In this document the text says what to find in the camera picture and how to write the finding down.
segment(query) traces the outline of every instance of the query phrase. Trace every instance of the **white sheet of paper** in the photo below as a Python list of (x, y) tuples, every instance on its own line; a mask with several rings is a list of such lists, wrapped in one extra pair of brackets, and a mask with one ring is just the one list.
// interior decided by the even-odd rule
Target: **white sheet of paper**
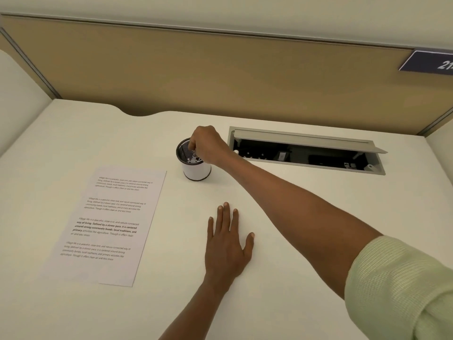
[(99, 168), (42, 276), (132, 286), (166, 171)]

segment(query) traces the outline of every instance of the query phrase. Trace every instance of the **black rim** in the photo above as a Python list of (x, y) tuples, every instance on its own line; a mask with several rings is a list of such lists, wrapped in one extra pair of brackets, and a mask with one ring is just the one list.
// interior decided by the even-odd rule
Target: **black rim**
[(187, 140), (190, 140), (190, 138), (186, 138), (185, 140), (182, 140), (182, 141), (178, 144), (178, 146), (176, 147), (176, 157), (178, 158), (179, 161), (181, 161), (182, 163), (184, 163), (185, 165), (188, 165), (188, 166), (196, 166), (196, 165), (202, 164), (202, 163), (204, 162), (203, 160), (201, 160), (201, 161), (199, 161), (199, 162), (196, 162), (196, 163), (188, 163), (187, 161), (183, 161), (183, 159), (181, 159), (181, 158), (179, 157), (178, 149), (179, 149), (179, 147), (180, 147), (184, 142), (186, 142)]
[(190, 178), (188, 178), (188, 179), (189, 179), (190, 181), (203, 181), (203, 180), (205, 180), (208, 176), (211, 175), (211, 171), (212, 171), (212, 167), (211, 167), (211, 169), (209, 170), (208, 175), (207, 175), (206, 177), (204, 177), (203, 179), (200, 179), (200, 180), (194, 180), (194, 179), (190, 179)]

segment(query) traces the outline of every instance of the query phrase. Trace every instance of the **mesh pen holder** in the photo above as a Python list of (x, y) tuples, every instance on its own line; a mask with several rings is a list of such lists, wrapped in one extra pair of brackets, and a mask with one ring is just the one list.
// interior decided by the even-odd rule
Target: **mesh pen holder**
[(211, 165), (189, 150), (189, 142), (190, 138), (187, 138), (178, 144), (176, 157), (181, 161), (186, 178), (192, 181), (205, 180), (211, 174)]

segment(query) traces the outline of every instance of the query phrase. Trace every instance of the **sign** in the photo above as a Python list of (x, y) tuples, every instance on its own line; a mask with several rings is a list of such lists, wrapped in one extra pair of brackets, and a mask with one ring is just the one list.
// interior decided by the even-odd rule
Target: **sign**
[(399, 70), (453, 75), (453, 52), (414, 50)]

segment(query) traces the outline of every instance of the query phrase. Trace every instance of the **white tabletop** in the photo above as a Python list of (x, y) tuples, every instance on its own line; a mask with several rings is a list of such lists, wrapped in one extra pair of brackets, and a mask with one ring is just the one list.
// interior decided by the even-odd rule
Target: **white tabletop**
[[(373, 140), (386, 175), (254, 162), (453, 267), (453, 187), (425, 138), (180, 112), (133, 117), (103, 104), (54, 100), (0, 158), (0, 332), (3, 339), (155, 339), (204, 274), (207, 219), (229, 201), (250, 264), (225, 296), (208, 339), (365, 339), (344, 302), (213, 167), (183, 175), (176, 145), (197, 125)], [(132, 288), (37, 278), (86, 182), (102, 165), (167, 170)]]

